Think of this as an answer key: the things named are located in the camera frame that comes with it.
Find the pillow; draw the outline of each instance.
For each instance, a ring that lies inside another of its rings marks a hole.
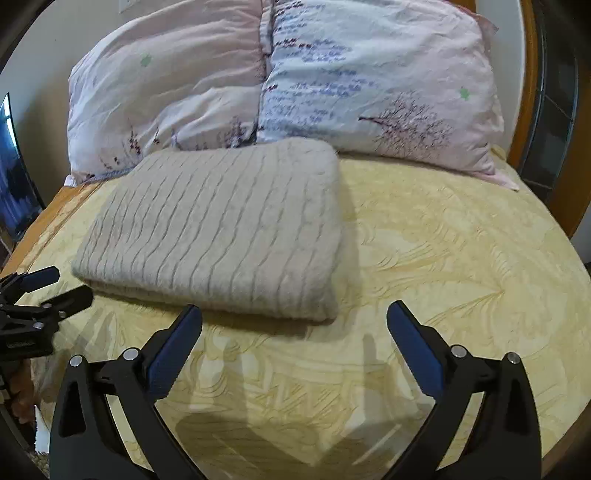
[[[464,13],[466,13],[467,15],[470,15],[474,20],[476,20],[476,23],[478,23],[478,26],[480,27],[480,31],[482,32],[482,40],[484,41],[484,47],[486,50],[486,54],[490,58],[492,39],[494,38],[496,33],[499,31],[499,27],[497,27],[493,22],[488,20],[488,18],[473,12],[468,7],[464,7],[463,5],[455,4],[451,0],[441,0],[441,1],[447,2],[448,4],[451,4],[454,7],[459,8]]]
[[[326,140],[517,185],[490,151],[504,122],[478,23],[440,0],[275,6],[258,141]]]
[[[237,147],[265,77],[259,0],[187,0],[117,29],[72,70],[66,185],[128,172],[165,147]]]

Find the television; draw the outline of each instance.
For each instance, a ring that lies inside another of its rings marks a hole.
[[[18,242],[42,210],[18,148],[7,94],[0,106],[0,227]]]

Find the bolt head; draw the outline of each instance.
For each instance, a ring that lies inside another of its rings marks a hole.
[[[139,350],[137,348],[128,348],[123,352],[123,358],[126,360],[135,360],[139,356]]]
[[[521,357],[515,352],[509,352],[507,354],[507,360],[509,360],[509,362],[511,362],[513,365],[518,365],[521,363]]]
[[[78,367],[82,363],[83,357],[82,355],[74,355],[70,358],[70,365],[73,367]]]
[[[452,346],[452,355],[456,358],[464,358],[468,354],[468,350],[462,345]]]

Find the bed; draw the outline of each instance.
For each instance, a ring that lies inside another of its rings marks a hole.
[[[527,23],[531,6],[522,7]],[[523,61],[532,58],[526,48]],[[510,159],[518,158],[531,109],[528,75],[521,77]],[[551,451],[591,398],[591,378],[578,374],[591,359],[591,281],[504,151],[495,154],[520,192],[403,161],[340,156],[338,318],[312,326],[205,311],[199,342],[170,395],[157,403],[208,478],[381,477],[433,405],[387,333],[385,312],[397,299],[449,344],[490,358],[518,352],[537,403],[543,453]],[[4,273],[55,265],[61,279],[23,303],[80,284],[70,261],[119,181],[63,188],[29,229]],[[180,310],[98,294],[92,308],[63,322],[55,354],[32,362],[45,422],[51,424],[72,355],[116,358],[169,326]],[[446,463],[462,450],[477,400]],[[130,455],[144,464],[120,406],[112,400],[111,407]]]

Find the wall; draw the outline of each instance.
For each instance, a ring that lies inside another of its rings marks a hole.
[[[491,58],[505,118],[501,147],[509,151],[519,117],[525,72],[521,3],[520,0],[476,0],[476,11],[499,27],[493,40]]]
[[[68,77],[102,37],[121,25],[118,5],[118,0],[56,0],[0,74],[0,96],[11,94],[22,155],[47,203],[69,173]]]

